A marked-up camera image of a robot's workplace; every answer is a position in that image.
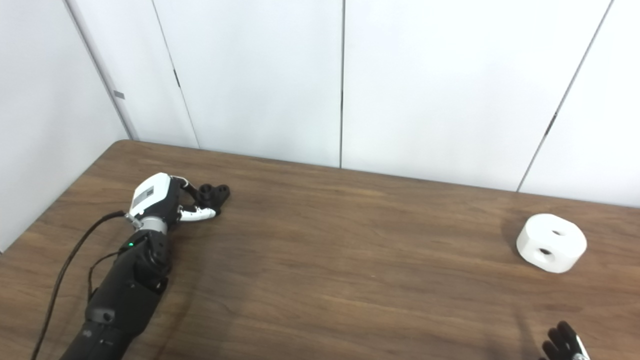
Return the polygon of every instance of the white wall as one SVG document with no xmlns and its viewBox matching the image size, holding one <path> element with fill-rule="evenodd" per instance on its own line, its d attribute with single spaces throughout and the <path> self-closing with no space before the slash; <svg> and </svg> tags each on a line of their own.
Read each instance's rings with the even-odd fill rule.
<svg viewBox="0 0 640 360">
<path fill-rule="evenodd" d="M 136 140 L 198 147 L 151 0 L 68 0 Z"/>
<path fill-rule="evenodd" d="M 0 0 L 0 250 L 124 127 L 62 0 Z"/>
<path fill-rule="evenodd" d="M 613 2 L 521 191 L 640 207 L 639 17 Z"/>
<path fill-rule="evenodd" d="M 609 0 L 347 0 L 342 165 L 515 191 Z"/>
<path fill-rule="evenodd" d="M 341 0 L 156 0 L 203 149 L 337 167 Z"/>
</svg>

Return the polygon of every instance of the wooden table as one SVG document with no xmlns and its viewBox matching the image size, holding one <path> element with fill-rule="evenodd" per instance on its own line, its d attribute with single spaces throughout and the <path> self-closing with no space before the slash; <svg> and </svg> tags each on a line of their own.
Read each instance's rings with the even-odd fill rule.
<svg viewBox="0 0 640 360">
<path fill-rule="evenodd" d="M 640 354 L 640 209 L 122 141 L 0 256 L 1 358 L 29 357 L 73 244 L 156 172 L 232 196 L 172 234 L 170 286 L 126 359 L 536 360 L 559 320 L 594 360 Z M 542 212 L 589 241 L 566 274 L 515 252 Z M 85 243 L 39 359 L 66 349 L 88 267 L 130 234 L 112 220 Z"/>
</svg>

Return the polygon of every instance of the black cable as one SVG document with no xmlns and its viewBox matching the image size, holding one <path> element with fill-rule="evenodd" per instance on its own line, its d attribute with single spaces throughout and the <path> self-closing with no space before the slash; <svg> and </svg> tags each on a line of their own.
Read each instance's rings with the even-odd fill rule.
<svg viewBox="0 0 640 360">
<path fill-rule="evenodd" d="M 116 252 L 112 252 L 110 254 L 106 254 L 105 256 L 102 256 L 100 259 L 98 259 L 98 261 L 96 261 L 90 268 L 89 268 L 89 276 L 88 276 L 88 283 L 89 283 L 89 287 L 87 288 L 87 296 L 86 296 L 86 301 L 89 302 L 89 300 L 91 300 L 91 294 L 93 293 L 93 284 L 91 283 L 91 276 L 93 275 L 93 269 L 98 266 L 102 260 L 106 260 L 108 258 L 110 258 L 111 256 L 114 255 L 118 255 L 119 253 L 121 253 L 120 251 L 116 251 Z"/>
<path fill-rule="evenodd" d="M 36 346 L 33 349 L 31 360 L 36 360 L 36 358 L 38 357 L 38 352 L 40 351 L 40 347 L 42 346 L 42 341 L 44 340 L 44 336 L 47 333 L 47 328 L 49 327 L 49 320 L 51 320 L 53 307 L 56 304 L 56 297 L 58 296 L 58 290 L 60 290 L 60 284 L 62 283 L 62 278 L 65 276 L 65 272 L 67 271 L 69 264 L 71 264 L 71 261 L 73 260 L 74 256 L 76 256 L 76 253 L 78 252 L 78 250 L 80 250 L 80 247 L 82 246 L 84 241 L 89 237 L 89 235 L 91 235 L 91 233 L 98 226 L 100 226 L 103 222 L 107 220 L 111 220 L 112 218 L 117 218 L 117 217 L 123 217 L 124 215 L 125 215 L 124 211 L 116 211 L 114 213 L 104 215 L 100 220 L 98 220 L 95 224 L 93 224 L 89 228 L 89 230 L 86 231 L 86 233 L 84 233 L 83 237 L 80 238 L 80 240 L 78 240 L 78 243 L 76 244 L 76 246 L 73 248 L 73 250 L 71 250 L 71 253 L 69 254 L 67 260 L 62 265 L 62 268 L 58 273 L 58 278 L 56 279 L 56 283 L 53 285 L 53 292 L 51 293 L 51 300 L 49 300 L 49 307 L 47 308 L 47 313 L 44 316 L 44 323 L 42 324 L 42 330 L 40 330 L 40 335 L 38 336 L 38 340 L 36 341 Z"/>
</svg>

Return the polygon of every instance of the hole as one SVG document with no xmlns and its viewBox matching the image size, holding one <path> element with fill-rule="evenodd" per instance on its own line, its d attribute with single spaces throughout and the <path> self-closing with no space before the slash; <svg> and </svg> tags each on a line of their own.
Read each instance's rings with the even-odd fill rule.
<svg viewBox="0 0 640 360">
<path fill-rule="evenodd" d="M 533 256 L 541 263 L 551 263 L 556 260 L 555 255 L 553 255 L 551 251 L 543 248 L 538 249 Z"/>
</svg>

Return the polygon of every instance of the black robotic finger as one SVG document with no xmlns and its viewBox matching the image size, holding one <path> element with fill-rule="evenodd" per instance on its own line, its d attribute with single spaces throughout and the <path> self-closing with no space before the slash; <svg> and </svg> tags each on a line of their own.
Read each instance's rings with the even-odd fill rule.
<svg viewBox="0 0 640 360">
<path fill-rule="evenodd" d="M 567 350 L 569 350 L 569 346 L 567 345 L 562 335 L 560 335 L 560 332 L 558 331 L 558 329 L 556 329 L 555 327 L 552 327 L 551 329 L 549 329 L 548 335 L 549 335 L 549 339 L 551 339 L 551 342 L 556 346 L 556 348 L 558 349 L 558 351 L 560 351 L 560 353 L 566 352 Z"/>
<path fill-rule="evenodd" d="M 582 349 L 578 344 L 578 334 L 575 333 L 571 325 L 569 325 L 566 321 L 561 321 L 557 326 L 558 333 L 563 337 L 565 342 L 569 345 L 569 349 L 571 349 L 573 354 L 581 354 Z"/>
<path fill-rule="evenodd" d="M 556 346 L 549 340 L 542 343 L 542 350 L 545 352 L 549 360 L 563 360 Z"/>
</svg>

